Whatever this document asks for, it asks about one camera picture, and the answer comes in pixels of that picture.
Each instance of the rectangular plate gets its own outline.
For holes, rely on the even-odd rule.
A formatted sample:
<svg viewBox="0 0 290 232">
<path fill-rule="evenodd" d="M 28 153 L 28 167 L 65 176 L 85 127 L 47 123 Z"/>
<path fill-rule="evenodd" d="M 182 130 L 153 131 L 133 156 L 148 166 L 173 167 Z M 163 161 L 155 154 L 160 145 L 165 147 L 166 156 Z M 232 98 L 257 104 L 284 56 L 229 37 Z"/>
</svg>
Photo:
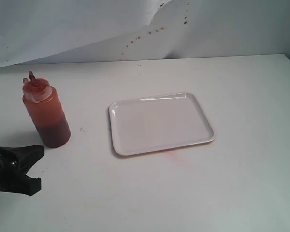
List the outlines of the rectangular plate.
<svg viewBox="0 0 290 232">
<path fill-rule="evenodd" d="M 114 150 L 123 156 L 211 142 L 215 132 L 196 98 L 176 93 L 109 107 Z"/>
</svg>

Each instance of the red liquid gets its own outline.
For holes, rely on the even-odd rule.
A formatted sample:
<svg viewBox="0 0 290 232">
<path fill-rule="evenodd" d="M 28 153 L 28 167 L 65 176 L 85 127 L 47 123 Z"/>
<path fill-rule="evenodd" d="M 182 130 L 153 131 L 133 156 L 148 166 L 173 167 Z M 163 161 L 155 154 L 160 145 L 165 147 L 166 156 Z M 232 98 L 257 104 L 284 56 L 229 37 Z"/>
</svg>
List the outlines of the red liquid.
<svg viewBox="0 0 290 232">
<path fill-rule="evenodd" d="M 56 148 L 64 145 L 71 136 L 70 128 L 65 116 L 63 116 L 59 123 L 51 127 L 36 126 L 36 129 L 45 146 L 50 148 Z"/>
</svg>

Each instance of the white table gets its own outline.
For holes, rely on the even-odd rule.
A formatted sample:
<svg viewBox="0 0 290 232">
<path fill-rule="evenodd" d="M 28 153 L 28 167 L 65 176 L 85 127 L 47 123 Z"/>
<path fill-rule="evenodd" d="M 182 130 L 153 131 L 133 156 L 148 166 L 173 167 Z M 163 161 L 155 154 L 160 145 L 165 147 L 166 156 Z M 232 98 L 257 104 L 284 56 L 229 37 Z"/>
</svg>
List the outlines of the white table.
<svg viewBox="0 0 290 232">
<path fill-rule="evenodd" d="M 290 61 L 284 55 L 17 65 L 0 69 L 0 146 L 41 144 L 22 103 L 28 70 L 57 88 L 72 136 L 0 192 L 0 232 L 290 231 Z M 107 109 L 188 91 L 216 139 L 121 158 Z"/>
</svg>

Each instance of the wall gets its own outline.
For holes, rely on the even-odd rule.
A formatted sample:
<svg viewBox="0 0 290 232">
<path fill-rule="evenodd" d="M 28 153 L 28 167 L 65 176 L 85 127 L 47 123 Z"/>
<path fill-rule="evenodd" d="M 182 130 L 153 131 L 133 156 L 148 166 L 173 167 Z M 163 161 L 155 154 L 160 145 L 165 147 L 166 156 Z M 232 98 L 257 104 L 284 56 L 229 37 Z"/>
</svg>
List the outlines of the wall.
<svg viewBox="0 0 290 232">
<path fill-rule="evenodd" d="M 178 0 L 164 5 L 138 32 L 29 63 L 275 53 L 290 58 L 290 0 Z"/>
</svg>

